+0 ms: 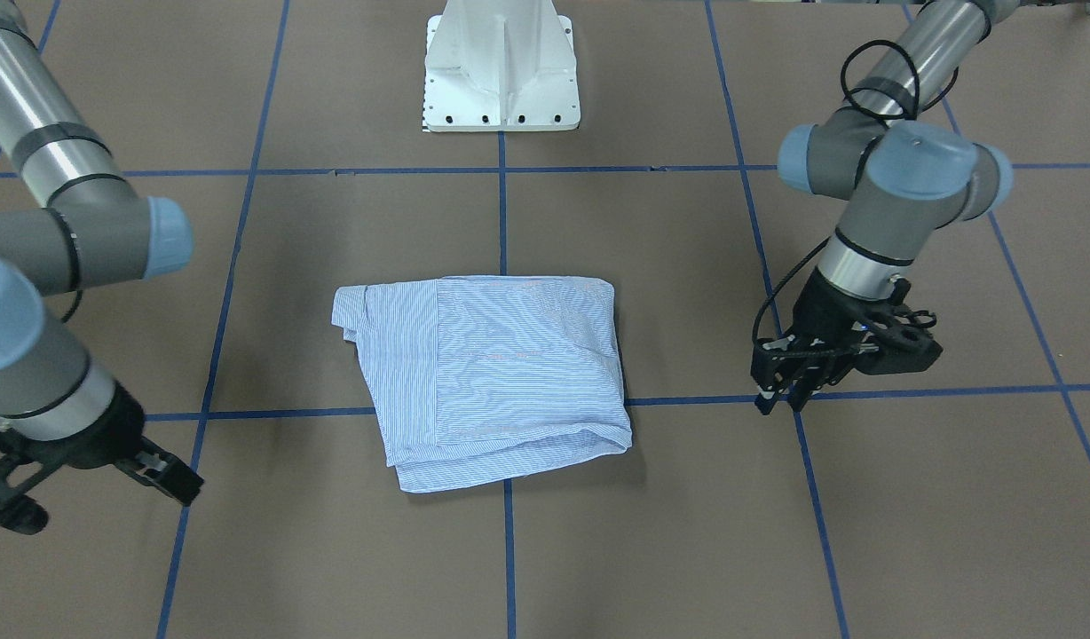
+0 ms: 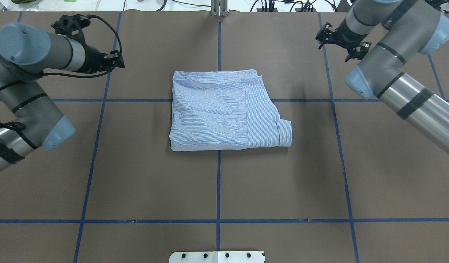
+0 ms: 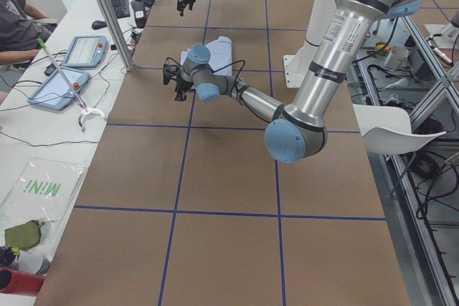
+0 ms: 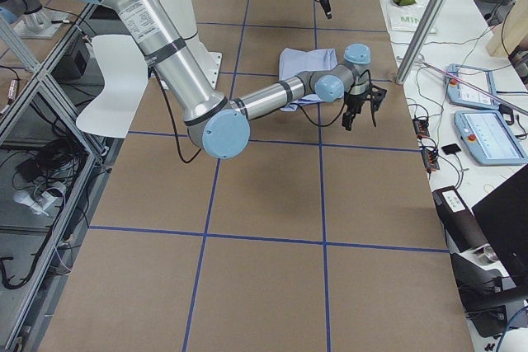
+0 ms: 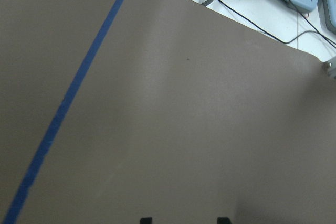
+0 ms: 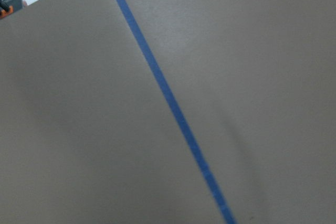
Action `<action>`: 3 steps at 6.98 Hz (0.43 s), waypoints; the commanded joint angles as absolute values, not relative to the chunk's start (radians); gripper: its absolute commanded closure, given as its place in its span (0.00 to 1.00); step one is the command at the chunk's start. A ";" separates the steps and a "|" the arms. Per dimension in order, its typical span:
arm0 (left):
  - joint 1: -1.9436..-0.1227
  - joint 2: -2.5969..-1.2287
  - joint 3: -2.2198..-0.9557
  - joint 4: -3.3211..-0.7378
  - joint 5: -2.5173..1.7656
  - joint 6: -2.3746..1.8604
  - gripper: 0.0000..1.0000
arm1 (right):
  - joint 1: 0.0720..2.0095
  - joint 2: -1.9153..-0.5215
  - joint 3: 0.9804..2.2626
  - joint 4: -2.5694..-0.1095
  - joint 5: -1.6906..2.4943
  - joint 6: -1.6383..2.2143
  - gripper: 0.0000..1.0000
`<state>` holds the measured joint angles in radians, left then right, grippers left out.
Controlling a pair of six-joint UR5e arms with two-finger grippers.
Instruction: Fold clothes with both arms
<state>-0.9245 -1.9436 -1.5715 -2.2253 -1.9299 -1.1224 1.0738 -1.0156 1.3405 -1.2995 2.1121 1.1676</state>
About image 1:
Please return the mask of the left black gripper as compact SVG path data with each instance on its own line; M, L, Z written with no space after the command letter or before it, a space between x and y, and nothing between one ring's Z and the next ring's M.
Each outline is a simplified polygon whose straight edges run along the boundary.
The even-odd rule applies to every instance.
M865 340L875 331L870 316L883 312L881 300L845 294L821 272L813 272L795 303L794 325L780 338L760 338L770 304L771 298L756 312L751 331L754 405L761 415L773 412L789 384L789 407L797 414L825 384L835 385L853 369L883 373L881 345Z

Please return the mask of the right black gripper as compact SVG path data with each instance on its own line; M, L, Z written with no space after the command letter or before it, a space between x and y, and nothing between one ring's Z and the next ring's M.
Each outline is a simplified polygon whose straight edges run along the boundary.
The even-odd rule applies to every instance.
M172 453L145 448L145 412L122 384L102 415L82 432L58 441L31 441L31 458L43 465L97 469L119 462L119 470L140 485L191 507L199 497L204 478Z

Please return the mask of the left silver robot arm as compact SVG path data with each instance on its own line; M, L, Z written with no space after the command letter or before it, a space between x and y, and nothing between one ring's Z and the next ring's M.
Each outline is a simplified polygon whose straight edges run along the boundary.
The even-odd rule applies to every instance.
M1015 170L1003 150L923 122L958 80L962 59L1016 12L1015 1L927 1L877 64L850 83L822 124L795 126L778 150L785 185L845 202L832 233L806 263L792 323L777 338L751 336L756 409L784 398L794 412L850 372L927 371L943 353L937 319L907 306L909 272L930 236L995 210Z

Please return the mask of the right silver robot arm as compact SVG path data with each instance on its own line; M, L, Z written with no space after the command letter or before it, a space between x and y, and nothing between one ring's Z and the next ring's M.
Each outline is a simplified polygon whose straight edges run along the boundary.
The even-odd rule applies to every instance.
M191 222L135 193L13 1L0 1L0 147L36 200L0 213L0 515L33 509L55 470L107 465L192 504L195 470L145 437L142 406L44 301L183 270Z

